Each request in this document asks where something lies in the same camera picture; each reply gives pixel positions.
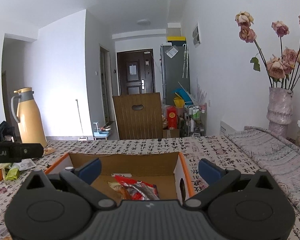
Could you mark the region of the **red snack packet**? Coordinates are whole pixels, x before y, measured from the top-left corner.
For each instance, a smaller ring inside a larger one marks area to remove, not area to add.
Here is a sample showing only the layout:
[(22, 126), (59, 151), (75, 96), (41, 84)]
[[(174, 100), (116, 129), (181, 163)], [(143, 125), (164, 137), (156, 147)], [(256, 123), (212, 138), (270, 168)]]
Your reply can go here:
[(159, 200), (157, 186), (144, 181), (115, 175), (115, 182), (108, 182), (122, 200)]

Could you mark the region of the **black folding chair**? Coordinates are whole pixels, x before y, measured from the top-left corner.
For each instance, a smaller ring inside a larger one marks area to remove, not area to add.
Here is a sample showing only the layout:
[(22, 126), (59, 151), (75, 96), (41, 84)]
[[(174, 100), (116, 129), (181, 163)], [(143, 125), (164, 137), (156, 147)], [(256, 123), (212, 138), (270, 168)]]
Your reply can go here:
[(3, 121), (0, 124), (0, 142), (15, 140), (15, 129), (8, 122)]

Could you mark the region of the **green snack packet on table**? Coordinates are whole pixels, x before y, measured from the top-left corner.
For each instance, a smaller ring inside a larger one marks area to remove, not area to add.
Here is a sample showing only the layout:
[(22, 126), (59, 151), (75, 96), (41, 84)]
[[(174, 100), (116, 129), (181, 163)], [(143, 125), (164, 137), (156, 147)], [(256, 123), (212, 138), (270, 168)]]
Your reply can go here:
[(20, 171), (19, 171), (19, 169), (17, 167), (11, 168), (7, 172), (5, 180), (8, 180), (8, 181), (17, 180), (19, 178), (19, 174), (20, 174)]

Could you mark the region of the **calligraphy tablecloth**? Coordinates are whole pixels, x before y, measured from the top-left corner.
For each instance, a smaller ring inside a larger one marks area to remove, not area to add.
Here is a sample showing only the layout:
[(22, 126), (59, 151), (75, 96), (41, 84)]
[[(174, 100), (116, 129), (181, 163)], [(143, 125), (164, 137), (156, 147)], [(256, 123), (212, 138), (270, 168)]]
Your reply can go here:
[[(192, 186), (196, 193), (207, 188), (208, 183), (200, 178), (198, 163), (205, 158), (219, 167), (233, 167), (242, 173), (254, 173), (261, 169), (227, 136), (210, 136), (201, 138), (173, 138), (161, 141), (148, 140), (114, 140), (114, 141), (51, 141), (49, 146), (54, 152), (35, 160), (38, 169), (48, 169), (65, 153), (83, 154), (162, 154), (180, 152), (183, 154)], [(300, 239), (300, 212), (296, 210), (296, 223), (290, 239)]]

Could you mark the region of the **yellow thermos jug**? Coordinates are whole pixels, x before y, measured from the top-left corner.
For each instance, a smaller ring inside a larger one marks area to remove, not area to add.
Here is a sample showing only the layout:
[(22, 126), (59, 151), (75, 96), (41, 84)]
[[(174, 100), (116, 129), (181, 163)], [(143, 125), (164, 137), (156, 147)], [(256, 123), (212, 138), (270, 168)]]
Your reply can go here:
[(39, 108), (34, 100), (32, 87), (14, 91), (11, 112), (18, 125), (22, 143), (39, 143), (47, 146)]

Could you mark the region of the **orange white cardboard box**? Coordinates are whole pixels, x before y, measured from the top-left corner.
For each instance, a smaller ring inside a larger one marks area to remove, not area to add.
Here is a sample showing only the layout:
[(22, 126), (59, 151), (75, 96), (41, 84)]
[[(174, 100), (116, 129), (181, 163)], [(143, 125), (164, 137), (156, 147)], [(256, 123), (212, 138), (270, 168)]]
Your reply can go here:
[(115, 181), (115, 175), (156, 185), (161, 200), (178, 199), (183, 203), (195, 195), (185, 158), (178, 152), (146, 155), (65, 153), (44, 173), (57, 174), (69, 166), (79, 168), (97, 158), (101, 161), (101, 172), (91, 186), (117, 203), (121, 196), (108, 185)]

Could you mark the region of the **blue toy on floor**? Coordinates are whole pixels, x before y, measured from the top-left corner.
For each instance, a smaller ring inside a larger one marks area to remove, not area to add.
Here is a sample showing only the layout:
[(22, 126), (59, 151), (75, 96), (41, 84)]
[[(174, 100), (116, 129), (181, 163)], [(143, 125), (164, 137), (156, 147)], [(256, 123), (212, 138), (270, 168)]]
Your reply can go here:
[(94, 140), (108, 140), (111, 135), (111, 126), (99, 126), (98, 122), (93, 123), (93, 139)]

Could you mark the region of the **metal storage cart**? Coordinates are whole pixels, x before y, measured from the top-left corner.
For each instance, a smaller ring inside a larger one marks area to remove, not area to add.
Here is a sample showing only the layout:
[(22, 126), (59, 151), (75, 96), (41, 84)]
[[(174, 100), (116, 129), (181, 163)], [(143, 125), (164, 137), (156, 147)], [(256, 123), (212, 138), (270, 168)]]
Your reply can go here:
[(188, 137), (206, 136), (207, 106), (185, 105), (184, 107), (185, 131)]

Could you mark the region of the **red gift box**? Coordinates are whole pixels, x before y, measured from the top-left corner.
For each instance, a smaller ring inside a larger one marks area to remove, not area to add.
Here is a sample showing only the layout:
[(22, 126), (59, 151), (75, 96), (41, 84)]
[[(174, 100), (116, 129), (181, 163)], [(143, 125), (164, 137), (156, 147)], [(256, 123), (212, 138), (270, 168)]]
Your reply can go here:
[(169, 129), (178, 128), (178, 113), (174, 106), (168, 106), (166, 108), (166, 119)]

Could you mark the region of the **folded patterned cloth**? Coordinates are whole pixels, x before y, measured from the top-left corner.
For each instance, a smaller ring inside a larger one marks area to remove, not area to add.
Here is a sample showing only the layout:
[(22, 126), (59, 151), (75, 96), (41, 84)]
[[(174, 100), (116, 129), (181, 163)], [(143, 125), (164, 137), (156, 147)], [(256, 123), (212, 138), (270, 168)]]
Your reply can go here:
[(227, 135), (260, 168), (266, 169), (300, 212), (300, 148), (259, 127)]

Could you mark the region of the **brown wooden chair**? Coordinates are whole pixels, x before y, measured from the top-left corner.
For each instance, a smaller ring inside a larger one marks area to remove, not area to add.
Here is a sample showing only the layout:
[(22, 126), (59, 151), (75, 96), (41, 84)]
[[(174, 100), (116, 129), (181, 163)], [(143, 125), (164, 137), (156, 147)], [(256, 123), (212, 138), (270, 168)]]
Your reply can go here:
[(160, 93), (113, 96), (121, 140), (162, 139)]

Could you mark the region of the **dark brown entrance door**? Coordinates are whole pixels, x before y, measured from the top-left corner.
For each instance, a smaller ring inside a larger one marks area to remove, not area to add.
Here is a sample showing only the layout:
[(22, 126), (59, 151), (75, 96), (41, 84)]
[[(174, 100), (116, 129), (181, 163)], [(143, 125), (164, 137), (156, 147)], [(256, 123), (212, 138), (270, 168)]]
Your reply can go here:
[(117, 53), (120, 95), (155, 92), (153, 49)]

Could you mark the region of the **grey refrigerator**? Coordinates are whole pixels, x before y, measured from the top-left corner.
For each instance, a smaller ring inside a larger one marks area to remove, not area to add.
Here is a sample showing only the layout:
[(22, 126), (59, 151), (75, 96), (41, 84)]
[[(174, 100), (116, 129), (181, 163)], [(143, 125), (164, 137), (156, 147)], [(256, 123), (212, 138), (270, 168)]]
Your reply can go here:
[(184, 66), (185, 46), (160, 46), (163, 102), (174, 105), (175, 90), (190, 91), (190, 78)]

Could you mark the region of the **dried pink roses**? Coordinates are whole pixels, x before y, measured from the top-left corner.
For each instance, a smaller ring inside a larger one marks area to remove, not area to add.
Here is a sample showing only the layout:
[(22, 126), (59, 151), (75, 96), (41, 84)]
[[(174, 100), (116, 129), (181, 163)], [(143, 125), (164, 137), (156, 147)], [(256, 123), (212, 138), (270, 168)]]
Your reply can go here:
[(235, 16), (235, 22), (239, 27), (239, 38), (245, 43), (253, 43), (257, 48), (258, 53), (250, 60), (250, 63), (253, 64), (253, 70), (260, 72), (261, 64), (263, 64), (266, 68), (271, 88), (280, 87), (292, 92), (300, 80), (300, 41), (297, 50), (283, 46), (282, 39), (289, 35), (289, 27), (282, 21), (271, 23), (271, 28), (280, 41), (280, 55), (272, 55), (267, 60), (257, 42), (257, 35), (252, 29), (254, 24), (252, 15), (246, 11), (239, 12)]

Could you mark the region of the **yellow box on refrigerator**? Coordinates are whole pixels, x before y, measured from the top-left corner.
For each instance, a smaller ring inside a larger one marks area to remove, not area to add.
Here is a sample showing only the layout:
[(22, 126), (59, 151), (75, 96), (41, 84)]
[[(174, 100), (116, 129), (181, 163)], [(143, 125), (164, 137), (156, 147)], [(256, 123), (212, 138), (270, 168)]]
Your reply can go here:
[(184, 37), (184, 36), (168, 36), (167, 42), (186, 42), (186, 37)]

